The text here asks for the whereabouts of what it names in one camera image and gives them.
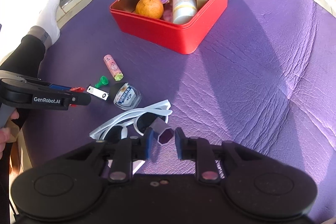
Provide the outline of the person left hand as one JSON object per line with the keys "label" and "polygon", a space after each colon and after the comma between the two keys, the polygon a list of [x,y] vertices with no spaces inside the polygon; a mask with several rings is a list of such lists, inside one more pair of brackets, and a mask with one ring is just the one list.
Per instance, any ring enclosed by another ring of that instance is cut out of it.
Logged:
{"label": "person left hand", "polygon": [[[10,116],[10,120],[18,119],[19,114],[15,109]],[[1,128],[0,130],[0,159],[3,157],[3,151],[5,149],[7,141],[10,139],[10,129],[9,128]]]}

